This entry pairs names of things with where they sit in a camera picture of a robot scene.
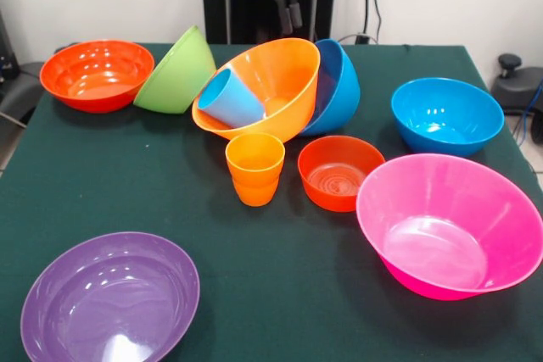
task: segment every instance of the bowl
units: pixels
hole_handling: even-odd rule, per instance
[[[392,159],[362,183],[363,234],[405,287],[459,300],[512,287],[543,255],[543,224],[506,177],[468,159],[421,153]]]
[[[73,109],[105,114],[130,104],[153,67],[153,55],[133,42],[81,42],[54,54],[40,81]]]
[[[321,53],[315,112],[301,136],[335,131],[345,125],[360,102],[360,84],[349,56],[335,40],[315,43]]]
[[[215,71],[210,46],[194,25],[162,58],[134,104],[162,114],[183,114]]]
[[[229,140],[244,133],[269,133],[286,142],[298,135],[313,115],[319,63],[315,44],[301,38],[283,38],[253,47],[219,71],[229,68],[236,73],[264,104],[264,119],[232,128],[198,109],[197,97],[194,122]]]
[[[446,78],[407,82],[391,105],[401,136],[416,153],[469,156],[504,124],[503,111],[488,92]]]
[[[298,171],[305,193],[316,205],[334,212],[356,210],[362,182],[384,163],[370,143],[351,136],[321,137],[298,156]]]
[[[198,301],[198,272],[181,248],[148,233],[114,233],[75,246],[40,274],[20,332],[33,362],[156,362],[185,334]]]

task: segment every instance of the purple bowl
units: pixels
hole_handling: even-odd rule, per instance
[[[187,331],[199,291],[193,261],[163,237],[96,237],[37,278],[23,306],[23,345],[34,362],[158,361]]]

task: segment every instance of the light blue bowl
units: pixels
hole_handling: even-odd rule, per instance
[[[503,111],[488,92],[446,78],[407,82],[395,91],[391,106],[401,136],[416,153],[466,157],[504,124]]]
[[[321,53],[315,112],[301,136],[335,131],[353,117],[360,102],[358,76],[341,45],[331,39],[315,45]]]

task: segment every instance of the orange cup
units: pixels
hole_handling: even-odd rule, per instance
[[[245,205],[269,203],[285,160],[281,140],[267,133],[245,133],[227,144],[227,163],[236,193]]]

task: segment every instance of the bowl rim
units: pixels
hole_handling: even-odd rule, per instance
[[[302,131],[300,132],[300,135],[303,136],[304,135],[304,132],[306,131],[310,131],[311,128],[313,126],[316,126],[319,119],[324,116],[328,110],[330,110],[330,105],[332,105],[333,103],[333,100],[334,99],[337,99],[337,95],[338,95],[338,86],[339,86],[339,80],[340,78],[343,76],[343,73],[345,71],[345,59],[348,58],[349,56],[347,56],[347,53],[345,52],[345,50],[343,49],[343,47],[341,47],[341,44],[339,44],[338,42],[336,42],[334,39],[332,38],[323,38],[322,40],[319,40],[317,42],[315,42],[315,45],[316,47],[318,48],[319,50],[319,53],[321,54],[321,62],[319,64],[319,71],[321,70],[321,66],[322,66],[322,61],[324,60],[324,57],[323,57],[323,52],[321,51],[321,49],[319,48],[319,45],[320,44],[332,44],[334,47],[336,47],[336,49],[339,50],[339,53],[341,54],[341,68],[339,70],[339,76],[337,78],[337,82],[336,82],[336,85],[335,87],[333,88],[333,92],[332,92],[332,96],[330,97],[330,100],[328,101],[328,103],[326,104],[326,106],[324,107],[324,109],[322,110],[322,112],[316,117],[316,118],[311,118],[309,123],[307,124],[307,126],[302,129]],[[319,90],[318,90],[318,79],[317,79],[317,89],[316,89],[316,99],[318,98],[318,95],[319,95]]]
[[[301,149],[301,151],[299,152],[298,154],[298,160],[297,160],[297,165],[298,165],[298,173],[299,173],[299,176],[301,177],[302,181],[304,182],[304,184],[307,184],[307,185],[310,185],[312,186],[313,188],[315,188],[317,191],[319,192],[322,192],[323,194],[326,194],[327,196],[329,197],[334,197],[334,198],[350,198],[350,197],[356,197],[358,195],[358,192],[354,193],[354,194],[350,194],[350,195],[336,195],[336,194],[331,194],[330,192],[326,192],[324,190],[322,190],[321,188],[318,188],[318,187],[315,187],[313,184],[311,184],[309,182],[309,180],[307,179],[307,177],[304,175],[304,173],[302,172],[301,170],[301,166],[300,166],[300,162],[302,160],[302,156],[304,154],[306,154],[306,149],[313,145],[315,146],[316,144],[319,144],[321,143],[322,141],[324,140],[330,140],[330,139],[349,139],[351,142],[356,142],[358,144],[363,144],[365,145],[366,147],[369,147],[374,153],[376,153],[378,155],[378,157],[380,157],[383,162],[378,166],[380,167],[381,165],[385,164],[387,161],[386,161],[386,158],[383,156],[383,154],[379,151],[378,148],[376,148],[375,146],[373,146],[370,142],[367,142],[363,139],[360,139],[359,137],[354,137],[354,136],[349,136],[349,135],[330,135],[330,136],[323,136],[323,137],[318,137],[317,139],[307,143],[304,148]]]
[[[204,131],[210,131],[212,133],[216,133],[217,135],[221,135],[221,136],[222,135],[224,135],[224,136],[230,135],[232,133],[239,132],[239,131],[250,131],[254,126],[261,125],[263,122],[267,122],[267,121],[277,117],[284,110],[286,110],[291,105],[293,105],[296,101],[298,101],[299,99],[302,98],[302,96],[309,89],[310,85],[317,78],[318,72],[319,72],[318,67],[320,67],[320,65],[321,65],[321,53],[319,52],[318,48],[316,47],[316,45],[314,43],[310,42],[309,40],[303,39],[303,38],[298,38],[298,37],[279,38],[277,40],[272,40],[271,42],[264,42],[264,43],[259,44],[257,46],[251,47],[251,48],[241,52],[240,54],[236,55],[234,58],[231,58],[230,60],[228,60],[224,65],[222,65],[222,67],[220,67],[216,71],[215,75],[217,75],[219,72],[221,72],[221,71],[223,71],[225,69],[231,69],[233,72],[235,72],[236,70],[231,66],[231,63],[232,63],[232,61],[234,59],[242,58],[242,56],[244,56],[246,53],[254,50],[255,48],[264,47],[264,46],[266,46],[268,44],[275,43],[275,42],[299,42],[300,44],[306,44],[307,46],[309,46],[309,48],[313,49],[313,51],[316,52],[316,59],[317,59],[318,64],[317,64],[316,70],[314,70],[311,78],[305,84],[304,89],[302,89],[300,92],[298,92],[298,95],[296,95],[290,101],[288,101],[288,103],[286,103],[282,108],[275,111],[273,114],[271,114],[269,116],[266,116],[264,119],[261,119],[261,120],[259,120],[257,122],[254,122],[254,123],[251,123],[249,125],[242,126],[242,127],[229,127],[227,129],[217,129],[215,127],[208,127],[208,126],[204,125],[202,123],[202,120],[200,120],[200,118],[197,116],[197,114],[206,114],[203,110],[198,108],[198,102],[199,102],[200,94],[201,94],[201,91],[200,91],[199,95],[193,100],[193,107],[192,107],[193,120],[194,120],[194,123],[196,123],[196,125],[199,128],[201,128]]]
[[[445,82],[449,82],[449,83],[455,83],[457,85],[462,85],[464,87],[472,89],[473,91],[481,92],[482,94],[484,94],[484,97],[486,98],[486,100],[489,101],[490,105],[493,106],[496,113],[500,113],[500,125],[497,126],[496,130],[492,131],[488,136],[480,137],[478,139],[474,139],[474,140],[471,140],[469,142],[448,142],[448,141],[444,141],[444,140],[440,140],[440,139],[434,139],[432,137],[428,137],[425,134],[425,132],[423,133],[423,132],[417,131],[416,129],[413,129],[412,127],[407,125],[404,120],[400,119],[400,117],[398,116],[397,109],[395,107],[395,100],[397,98],[397,95],[399,93],[405,91],[405,89],[407,87],[409,87],[409,86],[411,86],[411,85],[413,85],[415,83],[425,82],[425,81],[445,81]],[[442,144],[448,145],[448,146],[472,146],[472,145],[488,142],[489,140],[496,137],[496,135],[498,133],[500,133],[500,131],[503,129],[503,126],[505,125],[505,115],[503,114],[503,109],[501,108],[500,104],[494,99],[494,97],[492,97],[492,95],[490,95],[489,92],[485,91],[482,88],[479,88],[478,86],[470,84],[468,82],[455,80],[453,78],[445,78],[445,77],[439,77],[439,76],[429,76],[429,77],[423,77],[423,78],[416,78],[414,80],[410,80],[408,82],[405,82],[405,83],[401,84],[400,86],[398,86],[398,88],[396,88],[396,90],[394,91],[394,93],[392,95],[392,98],[390,99],[390,107],[392,109],[392,113],[393,113],[395,119],[398,120],[398,122],[400,122],[407,130],[415,133],[416,135],[418,135],[420,137],[423,137],[426,140],[436,142],[436,143],[442,143]]]
[[[377,246],[375,241],[368,236],[366,228],[361,222],[361,215],[360,215],[361,211],[359,210],[359,202],[361,200],[361,196],[365,193],[365,191],[364,191],[365,185],[367,184],[368,180],[370,180],[372,178],[375,178],[375,177],[378,177],[379,172],[386,170],[386,168],[388,166],[390,166],[390,165],[399,165],[403,161],[419,160],[419,159],[425,159],[425,158],[447,159],[447,160],[450,160],[450,161],[456,161],[456,162],[459,162],[459,163],[462,162],[464,164],[471,165],[472,167],[476,167],[476,168],[482,170],[483,172],[492,174],[492,176],[496,177],[500,181],[503,181],[506,185],[511,187],[520,197],[522,197],[523,201],[525,203],[527,203],[527,205],[529,207],[529,210],[531,210],[532,214],[535,216],[535,218],[539,220],[539,228],[541,229],[541,249],[540,249],[539,258],[537,259],[537,261],[532,265],[532,267],[526,273],[523,273],[523,275],[521,277],[519,277],[518,279],[516,279],[514,281],[511,281],[511,282],[509,282],[507,284],[502,284],[500,286],[484,287],[484,288],[458,288],[458,287],[447,286],[447,285],[444,285],[444,284],[438,284],[438,283],[432,282],[432,281],[430,281],[428,279],[424,279],[422,277],[416,276],[416,275],[412,274],[411,272],[405,270],[402,266],[397,265],[395,262],[392,262],[391,260],[388,259],[388,257],[383,253],[383,251]],[[490,167],[487,167],[487,166],[485,166],[485,165],[483,165],[481,163],[477,163],[477,162],[472,161],[470,159],[465,159],[463,157],[457,157],[457,156],[453,156],[453,155],[449,155],[449,154],[442,154],[442,153],[415,153],[415,154],[407,154],[405,156],[400,156],[400,157],[397,157],[395,159],[391,159],[390,161],[387,161],[386,163],[381,164],[378,168],[376,168],[374,171],[372,171],[366,177],[366,179],[362,182],[362,185],[361,185],[360,189],[358,190],[358,194],[356,195],[356,219],[358,220],[358,225],[361,228],[362,235],[364,235],[364,237],[372,245],[373,250],[375,250],[377,252],[377,254],[382,259],[385,259],[388,263],[393,265],[396,269],[400,270],[402,273],[405,273],[408,276],[411,276],[411,277],[413,277],[413,278],[415,278],[415,279],[417,279],[419,281],[422,281],[422,282],[424,282],[426,284],[429,284],[430,286],[442,288],[442,289],[445,289],[445,290],[451,290],[453,292],[483,294],[483,293],[486,293],[486,292],[497,292],[497,291],[504,290],[504,289],[509,288],[509,287],[516,286],[517,284],[525,281],[530,276],[532,276],[534,274],[534,272],[540,267],[541,261],[543,260],[543,219],[541,218],[541,214],[538,211],[538,209],[535,207],[532,200],[514,182],[512,182],[511,180],[509,180],[507,177],[500,174],[496,170],[492,170]]]
[[[194,308],[193,308],[193,310],[192,310],[192,312],[190,314],[190,318],[188,318],[187,326],[184,329],[179,331],[179,334],[177,334],[177,337],[179,337],[179,338],[173,344],[171,344],[170,346],[166,346],[163,352],[161,352],[160,354],[157,354],[156,358],[151,359],[151,360],[157,360],[158,361],[158,360],[161,360],[162,358],[164,358],[179,343],[179,341],[181,341],[181,339],[185,336],[185,334],[188,331],[188,328],[193,323],[193,319],[194,319],[194,316],[196,315],[196,311],[198,310],[199,300],[200,300],[200,278],[199,278],[198,269],[196,268],[196,264],[194,263],[193,259],[188,255],[188,253],[183,248],[181,248],[179,245],[172,242],[171,240],[166,239],[165,237],[161,237],[159,235],[155,235],[153,233],[148,233],[148,232],[143,232],[143,231],[117,231],[117,232],[112,232],[112,233],[106,233],[104,235],[99,235],[97,237],[92,237],[90,239],[87,239],[86,241],[77,243],[75,246],[69,248],[68,250],[65,250],[59,256],[57,256],[53,261],[51,261],[48,264],[48,266],[45,269],[43,269],[42,272],[39,274],[39,276],[34,280],[34,282],[32,283],[31,288],[28,290],[28,293],[26,294],[25,302],[23,303],[23,308],[21,309],[21,313],[20,313],[20,338],[21,338],[21,342],[23,343],[23,348],[25,349],[26,355],[28,356],[28,358],[30,360],[33,361],[34,359],[30,356],[30,353],[29,353],[28,348],[27,348],[27,343],[26,343],[26,340],[25,340],[24,332],[23,332],[23,319],[25,318],[25,310],[26,310],[26,307],[28,306],[29,297],[30,297],[31,293],[34,291],[35,286],[42,279],[43,275],[45,275],[45,273],[47,273],[52,267],[54,267],[54,265],[61,258],[63,258],[68,253],[76,251],[81,246],[84,246],[84,245],[86,245],[86,244],[88,244],[90,242],[94,242],[94,241],[97,241],[97,240],[100,240],[100,239],[105,239],[105,238],[108,238],[108,237],[126,236],[126,235],[138,235],[138,236],[141,236],[141,237],[152,237],[153,239],[158,239],[158,240],[160,240],[162,242],[165,242],[165,243],[167,243],[169,245],[172,245],[173,247],[176,248],[176,250],[178,250],[180,253],[182,253],[183,255],[186,256],[186,259],[188,260],[188,263],[193,268],[194,277],[195,277],[195,280],[196,280],[196,296],[195,296],[196,302],[195,302]]]
[[[153,63],[153,68],[151,68],[151,70],[149,71],[149,73],[145,76],[145,78],[143,78],[141,81],[139,81],[137,84],[135,84],[132,88],[130,88],[129,90],[125,90],[125,91],[122,91],[122,92],[117,92],[113,95],[109,95],[107,97],[86,97],[86,98],[80,98],[80,97],[70,97],[70,96],[67,96],[67,95],[64,95],[64,94],[61,94],[61,93],[58,93],[52,89],[49,89],[47,86],[45,86],[45,84],[43,83],[43,72],[44,70],[46,69],[46,67],[48,65],[50,65],[52,63],[52,61],[54,59],[56,59],[58,56],[62,56],[62,54],[64,52],[67,52],[69,50],[72,50],[74,48],[77,48],[77,47],[81,47],[81,46],[86,46],[86,45],[89,45],[89,44],[94,44],[94,43],[105,43],[105,42],[114,42],[114,43],[118,43],[118,44],[124,44],[124,45],[128,45],[128,46],[131,46],[131,47],[135,47],[135,48],[138,48],[140,49],[141,51],[143,51],[144,54],[146,54],[147,57],[149,57],[151,59],[151,62]],[[141,44],[138,44],[136,42],[129,42],[129,41],[126,41],[126,40],[115,40],[115,39],[107,39],[107,38],[101,38],[101,39],[97,39],[97,40],[89,40],[87,42],[78,42],[76,44],[72,44],[68,47],[64,47],[63,49],[61,49],[60,51],[58,51],[57,53],[53,54],[52,56],[50,56],[48,58],[48,60],[45,62],[45,64],[43,64],[42,68],[40,69],[40,83],[42,84],[42,86],[51,94],[53,95],[54,97],[57,97],[59,99],[64,99],[64,100],[69,100],[69,101],[78,101],[78,102],[96,102],[96,101],[103,101],[103,100],[107,100],[111,97],[118,97],[120,95],[124,95],[124,94],[127,94],[127,93],[130,93],[132,92],[134,89],[138,89],[140,86],[142,86],[142,84],[145,83],[145,81],[149,78],[150,75],[153,74],[153,70],[154,70],[154,57],[153,57],[153,54],[147,49],[145,48],[144,46],[142,46]]]
[[[170,63],[170,60],[174,57],[176,51],[178,51],[178,49],[188,40],[188,38],[190,38],[190,36],[197,31],[199,31],[199,28],[196,25],[191,25],[183,34],[181,34],[181,37],[179,37],[177,41],[170,47],[164,57],[154,68],[151,75],[142,84],[142,87],[139,89],[136,97],[134,98],[134,103],[138,103],[139,99],[145,96],[148,89],[153,86],[154,81],[160,76],[160,72],[166,67],[166,65],[168,65],[168,63]]]

